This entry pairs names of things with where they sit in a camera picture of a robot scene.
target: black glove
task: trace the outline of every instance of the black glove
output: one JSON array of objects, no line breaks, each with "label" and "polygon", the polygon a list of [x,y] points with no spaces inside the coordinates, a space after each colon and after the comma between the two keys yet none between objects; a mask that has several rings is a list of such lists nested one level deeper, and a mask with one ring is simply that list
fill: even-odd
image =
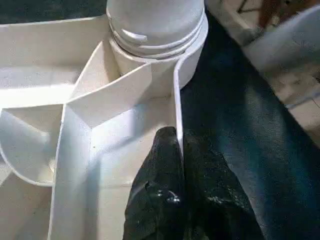
[{"label": "black glove", "polygon": [[186,220],[181,151],[176,129],[165,127],[133,181],[123,240],[182,240]]},{"label": "black glove", "polygon": [[238,178],[209,139],[185,133],[184,173],[193,239],[264,239]]}]

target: floor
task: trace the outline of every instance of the floor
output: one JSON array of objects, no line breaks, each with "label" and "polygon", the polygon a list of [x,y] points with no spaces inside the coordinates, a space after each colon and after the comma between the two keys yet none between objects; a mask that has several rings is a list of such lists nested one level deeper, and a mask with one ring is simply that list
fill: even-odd
[{"label": "floor", "polygon": [[[229,9],[236,12],[243,0],[225,1]],[[262,0],[248,0],[243,9],[258,9],[261,3]],[[243,12],[239,16],[249,28],[254,28],[258,23],[259,12]],[[290,73],[270,80],[269,84],[278,98],[287,105],[294,118],[320,147],[320,95],[308,98],[302,104],[296,104],[305,99],[306,95],[309,96],[309,93],[320,93],[320,81],[309,74]]]}]

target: white container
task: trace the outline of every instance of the white container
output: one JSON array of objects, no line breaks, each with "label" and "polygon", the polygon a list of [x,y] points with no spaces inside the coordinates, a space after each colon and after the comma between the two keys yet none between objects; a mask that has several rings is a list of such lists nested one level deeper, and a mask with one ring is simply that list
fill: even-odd
[{"label": "white container", "polygon": [[[184,51],[184,53],[160,60],[161,62],[178,61],[180,59],[183,59],[186,55],[193,55],[192,64],[189,65],[189,68],[186,69],[190,78],[188,80],[185,80],[184,82],[181,82],[180,88],[183,88],[190,81],[196,70],[200,54],[208,35],[208,29],[208,19],[207,16],[204,16],[196,40]],[[118,45],[114,37],[110,37],[109,42],[121,74],[126,74],[146,63],[159,62],[159,60],[156,59],[138,57],[128,53]]]},{"label": "white container", "polygon": [[108,26],[106,16],[0,26],[1,240],[121,239],[156,131],[176,127],[182,147],[180,88],[207,18],[183,54],[161,61],[119,49]]},{"label": "white container", "polygon": [[117,40],[128,52],[145,58],[183,53],[199,34],[203,0],[109,0],[107,15]]},{"label": "white container", "polygon": [[122,239],[131,184],[156,131],[174,126],[182,142],[174,67],[143,65],[66,104],[49,239]]}]

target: white plastic tray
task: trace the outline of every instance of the white plastic tray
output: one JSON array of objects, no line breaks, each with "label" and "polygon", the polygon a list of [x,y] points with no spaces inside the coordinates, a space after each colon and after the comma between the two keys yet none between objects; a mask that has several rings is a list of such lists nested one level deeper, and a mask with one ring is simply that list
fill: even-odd
[{"label": "white plastic tray", "polygon": [[[0,221],[0,233],[10,229],[1,240],[122,239],[131,184],[156,131],[176,127],[182,147],[180,88],[207,31],[205,19],[184,55],[148,62],[121,57],[106,16],[0,26],[0,38],[8,32],[0,91],[9,96],[0,94],[0,151],[20,178],[3,168],[0,216],[19,204],[25,211]],[[6,181],[22,195],[3,198]]]}]

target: dark blue fabric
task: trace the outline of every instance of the dark blue fabric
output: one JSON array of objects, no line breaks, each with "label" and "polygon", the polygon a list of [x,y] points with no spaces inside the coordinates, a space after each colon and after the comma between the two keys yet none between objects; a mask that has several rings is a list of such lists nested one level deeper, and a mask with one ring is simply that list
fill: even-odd
[{"label": "dark blue fabric", "polygon": [[224,156],[267,240],[318,240],[320,150],[208,17],[196,73],[181,91],[184,131]]}]

